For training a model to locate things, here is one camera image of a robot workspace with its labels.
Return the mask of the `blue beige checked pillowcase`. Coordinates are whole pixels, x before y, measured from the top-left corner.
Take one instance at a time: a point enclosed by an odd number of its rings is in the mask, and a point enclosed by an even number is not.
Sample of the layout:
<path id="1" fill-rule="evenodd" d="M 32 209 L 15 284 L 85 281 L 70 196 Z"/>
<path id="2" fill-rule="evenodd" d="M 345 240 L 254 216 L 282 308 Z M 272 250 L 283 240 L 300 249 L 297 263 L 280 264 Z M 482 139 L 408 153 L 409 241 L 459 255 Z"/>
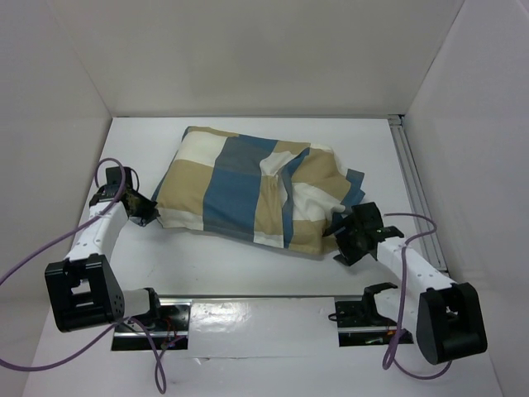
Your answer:
<path id="1" fill-rule="evenodd" d="M 153 199 L 164 228 L 321 256 L 324 231 L 362 202 L 364 173 L 329 147 L 190 126 Z"/>

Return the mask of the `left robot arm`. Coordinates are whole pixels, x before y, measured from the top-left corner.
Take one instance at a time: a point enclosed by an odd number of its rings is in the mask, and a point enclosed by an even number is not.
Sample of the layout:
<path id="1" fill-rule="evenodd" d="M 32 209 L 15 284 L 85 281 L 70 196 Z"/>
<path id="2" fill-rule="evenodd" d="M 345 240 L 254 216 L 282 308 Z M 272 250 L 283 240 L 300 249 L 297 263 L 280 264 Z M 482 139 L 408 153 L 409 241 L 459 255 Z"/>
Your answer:
<path id="1" fill-rule="evenodd" d="M 61 332 L 117 323 L 127 318 L 145 330 L 163 320 L 158 294 L 151 287 L 124 290 L 110 260 L 117 238 L 128 222 L 145 227 L 158 217 L 156 202 L 139 193 L 137 173 L 109 167 L 106 183 L 90 199 L 89 221 L 74 247 L 45 269 L 45 282 L 55 324 Z"/>

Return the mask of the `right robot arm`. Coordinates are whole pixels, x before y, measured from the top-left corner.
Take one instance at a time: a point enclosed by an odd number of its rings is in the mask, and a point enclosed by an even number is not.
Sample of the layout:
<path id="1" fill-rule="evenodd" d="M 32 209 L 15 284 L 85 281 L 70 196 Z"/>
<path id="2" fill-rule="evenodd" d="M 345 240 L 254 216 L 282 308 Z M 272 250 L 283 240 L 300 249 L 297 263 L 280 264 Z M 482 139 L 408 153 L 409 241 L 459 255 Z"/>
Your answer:
<path id="1" fill-rule="evenodd" d="M 412 249 L 416 236 L 405 237 L 395 226 L 384 225 L 375 203 L 352 207 L 348 216 L 325 232 L 336 239 L 336 261 L 352 266 L 372 257 L 399 278 L 364 289 L 357 301 L 339 300 L 329 319 L 340 330 L 389 327 L 383 368 L 397 365 L 401 342 L 413 342 L 431 365 L 450 364 L 484 353 L 488 340 L 479 295 L 468 282 L 458 283 L 441 273 Z"/>

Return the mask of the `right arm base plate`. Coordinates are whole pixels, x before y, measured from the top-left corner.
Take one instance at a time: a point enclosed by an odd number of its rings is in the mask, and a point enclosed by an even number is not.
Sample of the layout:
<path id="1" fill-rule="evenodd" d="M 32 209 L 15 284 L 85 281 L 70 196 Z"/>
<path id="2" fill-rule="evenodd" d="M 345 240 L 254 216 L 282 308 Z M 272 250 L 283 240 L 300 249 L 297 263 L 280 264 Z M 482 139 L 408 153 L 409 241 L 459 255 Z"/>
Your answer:
<path id="1" fill-rule="evenodd" d="M 362 295 L 335 298 L 335 312 L 327 318 L 337 326 L 340 347 L 389 344 L 395 334 L 396 323 L 378 313 L 374 296 L 396 288 L 392 283 L 381 283 L 365 287 Z"/>

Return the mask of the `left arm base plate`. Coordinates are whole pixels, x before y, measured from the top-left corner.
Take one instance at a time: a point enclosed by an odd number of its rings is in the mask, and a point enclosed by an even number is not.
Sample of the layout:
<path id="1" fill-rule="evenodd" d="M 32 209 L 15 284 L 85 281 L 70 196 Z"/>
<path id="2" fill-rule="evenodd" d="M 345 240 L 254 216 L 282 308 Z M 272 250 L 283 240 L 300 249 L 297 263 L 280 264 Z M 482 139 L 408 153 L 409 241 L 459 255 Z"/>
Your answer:
<path id="1" fill-rule="evenodd" d="M 183 351 L 188 349 L 188 331 L 192 301 L 162 297 L 159 317 L 141 319 L 157 350 Z M 150 343 L 143 328 L 131 320 L 117 327 L 112 336 L 113 352 L 149 351 Z"/>

